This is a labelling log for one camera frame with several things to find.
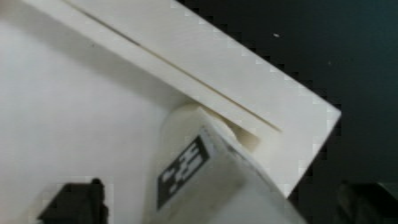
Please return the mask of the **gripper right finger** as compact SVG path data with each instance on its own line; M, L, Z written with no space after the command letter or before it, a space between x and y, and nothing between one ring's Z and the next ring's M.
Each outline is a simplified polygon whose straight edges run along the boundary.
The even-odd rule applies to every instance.
M340 185L335 224L398 224L398 183Z

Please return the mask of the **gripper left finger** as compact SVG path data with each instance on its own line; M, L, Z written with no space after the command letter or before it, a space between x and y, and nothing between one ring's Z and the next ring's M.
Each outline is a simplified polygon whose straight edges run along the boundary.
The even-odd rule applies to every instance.
M98 178L63 186L38 219L43 224L109 224L105 185Z

